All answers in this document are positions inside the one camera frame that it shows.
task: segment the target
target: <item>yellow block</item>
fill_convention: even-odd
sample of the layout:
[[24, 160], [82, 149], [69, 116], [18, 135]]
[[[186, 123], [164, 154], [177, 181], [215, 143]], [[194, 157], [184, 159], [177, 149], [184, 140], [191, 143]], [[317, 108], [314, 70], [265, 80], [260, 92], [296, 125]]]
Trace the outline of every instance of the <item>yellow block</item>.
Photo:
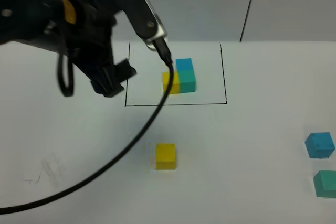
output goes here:
[[157, 170], [176, 169], [175, 144], [156, 145], [156, 169]]
[[[180, 79], [178, 77], [179, 73], [174, 73], [174, 80], [173, 80], [173, 86], [172, 90], [170, 91], [170, 94], [178, 94], [180, 92]], [[168, 72], [162, 73], [162, 83], [163, 83], [163, 90], [166, 91], [168, 87], [169, 82], [169, 76], [170, 74]]]

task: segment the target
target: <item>cyan block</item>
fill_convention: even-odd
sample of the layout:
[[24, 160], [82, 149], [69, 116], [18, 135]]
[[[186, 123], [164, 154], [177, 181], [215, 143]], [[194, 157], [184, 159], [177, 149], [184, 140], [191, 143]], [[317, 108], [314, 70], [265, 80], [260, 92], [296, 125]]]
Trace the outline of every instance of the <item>cyan block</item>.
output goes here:
[[314, 177], [317, 197], [336, 198], [336, 172], [320, 170]]
[[194, 70], [178, 72], [180, 78], [180, 93], [190, 93], [196, 91], [196, 78]]
[[335, 150], [329, 132], [310, 133], [305, 144], [310, 158], [327, 158]]
[[177, 59], [176, 60], [176, 67], [177, 71], [184, 71], [184, 70], [194, 70], [193, 62], [191, 58], [188, 59]]

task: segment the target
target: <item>stacked blocks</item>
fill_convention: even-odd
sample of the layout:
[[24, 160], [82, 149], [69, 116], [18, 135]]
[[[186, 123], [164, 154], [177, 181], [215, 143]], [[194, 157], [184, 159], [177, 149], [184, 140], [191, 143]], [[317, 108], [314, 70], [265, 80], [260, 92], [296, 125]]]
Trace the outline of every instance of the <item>stacked blocks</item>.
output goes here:
[[176, 169], [175, 144], [156, 145], [156, 169], [157, 170]]
[[320, 170], [314, 177], [317, 197], [336, 198], [336, 172]]
[[[170, 94], [190, 93], [196, 91], [196, 78], [193, 63], [190, 58], [176, 60], [177, 72], [174, 75]], [[169, 73], [162, 73], [163, 90], [167, 90]]]
[[305, 144], [310, 158], [328, 158], [335, 150], [329, 132], [311, 133]]

